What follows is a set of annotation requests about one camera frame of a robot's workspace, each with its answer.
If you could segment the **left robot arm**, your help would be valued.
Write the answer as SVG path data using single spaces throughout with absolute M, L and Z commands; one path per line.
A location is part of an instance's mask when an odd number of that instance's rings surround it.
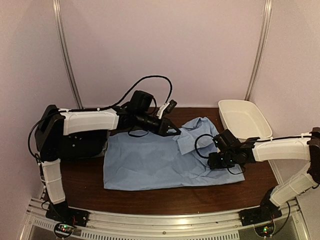
M 61 222 L 72 218 L 66 207 L 61 161 L 95 158 L 104 154 L 111 131 L 139 128 L 161 137 L 180 135 L 181 131 L 165 117 L 177 105 L 173 99 L 165 102 L 157 112 L 148 112 L 154 96 L 141 90 L 130 101 L 117 102 L 102 108 L 67 109 L 47 106 L 41 119 L 32 127 L 41 180 L 53 204 L 52 213 Z

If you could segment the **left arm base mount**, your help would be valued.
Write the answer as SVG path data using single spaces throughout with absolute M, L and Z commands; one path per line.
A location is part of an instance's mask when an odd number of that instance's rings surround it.
M 45 217 L 72 226 L 86 227 L 89 212 L 69 207 L 68 202 L 65 200 L 58 204 L 50 203 L 46 210 Z

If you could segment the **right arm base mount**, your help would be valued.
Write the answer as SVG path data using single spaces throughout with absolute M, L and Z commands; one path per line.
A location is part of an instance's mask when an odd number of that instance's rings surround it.
M 258 207 L 243 209 L 238 214 L 242 226 L 270 222 L 282 216 L 280 207 L 275 206 L 270 200 L 261 202 Z

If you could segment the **light blue long sleeve shirt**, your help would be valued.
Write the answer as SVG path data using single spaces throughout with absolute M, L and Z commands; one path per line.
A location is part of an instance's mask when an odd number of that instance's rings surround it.
M 146 191 L 244 181 L 239 165 L 230 170 L 209 168 L 205 157 L 218 151 L 211 136 L 219 132 L 207 117 L 194 118 L 180 130 L 180 135 L 167 137 L 143 130 L 134 131 L 133 136 L 122 132 L 109 137 L 103 187 Z

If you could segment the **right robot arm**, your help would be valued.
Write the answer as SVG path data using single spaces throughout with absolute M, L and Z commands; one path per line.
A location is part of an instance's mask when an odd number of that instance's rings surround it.
M 208 155 L 210 169 L 229 169 L 235 165 L 244 166 L 249 163 L 265 161 L 301 160 L 306 165 L 265 194 L 256 210 L 259 220 L 266 221 L 277 214 L 279 207 L 285 202 L 301 195 L 320 184 L 320 129 L 296 136 L 260 138 L 251 137 L 238 140 L 230 130 L 213 137 L 218 151 Z

